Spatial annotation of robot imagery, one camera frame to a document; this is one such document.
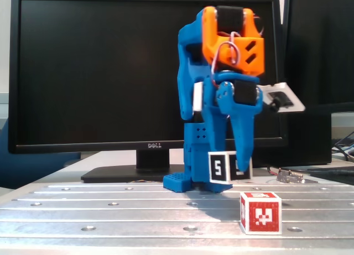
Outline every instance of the cable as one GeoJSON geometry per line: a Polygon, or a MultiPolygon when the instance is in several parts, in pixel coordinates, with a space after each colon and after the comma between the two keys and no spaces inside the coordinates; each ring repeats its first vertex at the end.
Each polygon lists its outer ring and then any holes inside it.
{"type": "Polygon", "coordinates": [[[345,161],[349,161],[348,159],[349,155],[346,152],[344,152],[342,148],[340,148],[337,144],[335,144],[334,147],[338,149],[339,153],[342,153],[344,155],[345,161]]]}
{"type": "Polygon", "coordinates": [[[268,173],[269,173],[271,176],[277,176],[277,175],[278,175],[277,173],[271,171],[270,166],[267,166],[267,171],[268,171],[268,173]]]}
{"type": "Polygon", "coordinates": [[[353,148],[353,147],[354,147],[354,144],[352,144],[351,146],[349,146],[349,147],[343,149],[343,151],[347,151],[347,150],[349,150],[349,149],[351,149],[351,148],[353,148]]]}
{"type": "Polygon", "coordinates": [[[224,41],[222,42],[219,47],[217,48],[216,50],[216,53],[215,53],[215,56],[212,60],[212,63],[211,63],[211,81],[212,83],[214,84],[215,87],[217,87],[217,84],[215,82],[215,79],[214,79],[214,74],[215,74],[215,67],[216,67],[216,61],[219,57],[219,52],[220,52],[220,48],[225,45],[225,44],[228,44],[229,46],[233,47],[235,49],[235,51],[237,52],[237,58],[236,58],[236,65],[240,62],[240,59],[241,59],[241,52],[240,52],[240,49],[238,48],[238,46],[230,41],[224,41]]]}

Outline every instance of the aluminum plate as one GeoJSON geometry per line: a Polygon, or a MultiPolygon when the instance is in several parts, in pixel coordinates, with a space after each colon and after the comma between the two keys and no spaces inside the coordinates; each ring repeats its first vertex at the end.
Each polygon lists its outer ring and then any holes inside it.
{"type": "Polygon", "coordinates": [[[352,254],[354,187],[242,184],[221,194],[176,194],[161,183],[51,185],[0,206],[0,250],[352,254]],[[248,236],[241,231],[240,191],[273,191],[283,199],[281,236],[248,236]],[[289,230],[294,227],[298,232],[289,230]]]}

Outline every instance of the monitor bezel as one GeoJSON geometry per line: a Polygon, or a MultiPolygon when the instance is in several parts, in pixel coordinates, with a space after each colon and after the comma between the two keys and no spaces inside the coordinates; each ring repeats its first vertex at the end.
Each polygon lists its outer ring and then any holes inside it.
{"type": "MultiPolygon", "coordinates": [[[[36,144],[36,145],[18,145],[17,121],[18,121],[18,69],[19,69],[19,42],[20,42],[20,15],[21,1],[11,0],[11,38],[10,38],[10,72],[9,72],[9,140],[8,149],[11,153],[58,153],[58,152],[83,152],[99,150],[135,150],[150,149],[153,143],[158,143],[155,147],[160,149],[182,148],[183,140],[165,140],[165,141],[144,141],[144,142],[109,142],[109,143],[68,143],[68,144],[36,144]]],[[[230,2],[232,0],[76,0],[76,1],[173,1],[173,2],[194,2],[194,1],[220,1],[230,2]]],[[[274,45],[276,81],[284,81],[283,73],[283,50],[281,40],[280,24],[280,6],[279,0],[235,0],[241,2],[270,2],[273,8],[274,20],[274,45]]],[[[284,115],[279,116],[279,137],[275,138],[256,138],[255,147],[280,147],[288,144],[287,123],[284,115]]],[[[227,140],[227,146],[233,147],[233,139],[227,140]]]]}

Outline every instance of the white wall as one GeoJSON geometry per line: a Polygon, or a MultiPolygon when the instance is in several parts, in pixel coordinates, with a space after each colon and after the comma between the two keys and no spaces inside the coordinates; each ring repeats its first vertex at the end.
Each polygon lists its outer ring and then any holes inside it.
{"type": "Polygon", "coordinates": [[[0,0],[0,92],[9,90],[11,0],[0,0]]]}

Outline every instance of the breadboard table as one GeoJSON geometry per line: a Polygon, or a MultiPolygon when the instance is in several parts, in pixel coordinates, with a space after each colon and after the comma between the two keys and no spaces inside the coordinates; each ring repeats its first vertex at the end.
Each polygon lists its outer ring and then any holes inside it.
{"type": "Polygon", "coordinates": [[[353,254],[354,187],[240,184],[176,194],[161,183],[50,185],[0,206],[6,254],[353,254]],[[240,191],[283,199],[283,234],[248,236],[240,191]]]}

